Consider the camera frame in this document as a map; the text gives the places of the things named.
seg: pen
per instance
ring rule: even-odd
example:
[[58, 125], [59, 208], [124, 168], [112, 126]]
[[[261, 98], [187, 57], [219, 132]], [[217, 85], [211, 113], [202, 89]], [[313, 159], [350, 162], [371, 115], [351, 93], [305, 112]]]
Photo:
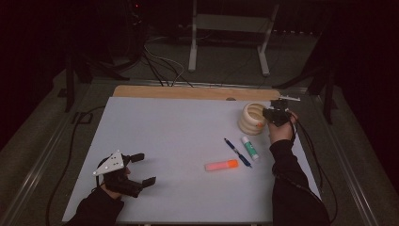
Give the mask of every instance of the pen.
[[244, 163], [247, 167], [252, 168], [252, 167], [250, 166], [250, 163], [248, 162], [248, 160], [247, 160], [242, 154], [240, 154], [240, 153], [238, 152], [238, 150], [234, 147], [234, 145], [232, 145], [231, 142], [229, 142], [229, 140], [226, 139], [226, 138], [225, 138], [225, 141], [226, 141], [226, 143], [232, 148], [232, 150], [233, 150], [236, 154], [238, 154], [238, 157], [241, 159], [241, 161], [243, 161], [243, 163]]

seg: black long-sleeve shirt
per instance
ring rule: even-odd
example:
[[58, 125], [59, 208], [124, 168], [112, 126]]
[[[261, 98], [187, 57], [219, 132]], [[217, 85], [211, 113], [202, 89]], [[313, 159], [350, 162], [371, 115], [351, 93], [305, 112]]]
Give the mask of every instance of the black long-sleeve shirt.
[[[329, 225], [325, 206], [305, 191], [309, 189], [308, 178], [293, 155], [292, 147], [290, 140], [279, 140], [270, 146], [275, 158], [273, 172], [277, 176], [272, 198], [273, 225]], [[75, 216], [66, 226], [112, 226], [122, 208], [121, 200], [113, 200], [97, 188], [80, 202]]]

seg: floor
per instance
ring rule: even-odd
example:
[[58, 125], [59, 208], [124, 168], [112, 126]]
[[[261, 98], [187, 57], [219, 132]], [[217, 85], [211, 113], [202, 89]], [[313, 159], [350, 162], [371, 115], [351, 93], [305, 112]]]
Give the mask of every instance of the floor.
[[[266, 49], [271, 69], [267, 77], [262, 76], [256, 43], [251, 41], [200, 41], [197, 69], [193, 73], [187, 71], [189, 38], [152, 37], [146, 43], [146, 56], [156, 61], [151, 61], [152, 65], [167, 78], [170, 86], [176, 73], [167, 69], [168, 66], [160, 66], [158, 63], [167, 65], [160, 58], [182, 73], [174, 86], [270, 89], [301, 73], [316, 42], [317, 38], [312, 36], [273, 34]], [[120, 84], [160, 86], [144, 58], [120, 72], [129, 77], [129, 81], [116, 81], [95, 70], [93, 74], [91, 84], [76, 84], [76, 101], [70, 113], [64, 112], [65, 98], [57, 97], [65, 88], [65, 72], [59, 74], [54, 80], [54, 89], [0, 153], [0, 204], [4, 225], [45, 225], [46, 210], [51, 225], [62, 225], [64, 210], [102, 116], [102, 110], [97, 109], [93, 111], [91, 123], [74, 129], [75, 113], [105, 105]], [[323, 93], [310, 96], [306, 92], [310, 82], [307, 79], [280, 92], [301, 99], [290, 102], [290, 108], [299, 115], [311, 136], [319, 162], [333, 187], [324, 179], [322, 199], [331, 217], [337, 211], [332, 225], [399, 225], [397, 194], [340, 88], [334, 88], [335, 108], [330, 125], [321, 113]], [[299, 138], [315, 170], [303, 132], [299, 132]], [[61, 180], [69, 157], [71, 162]], [[320, 183], [317, 171], [313, 174], [316, 183]]]

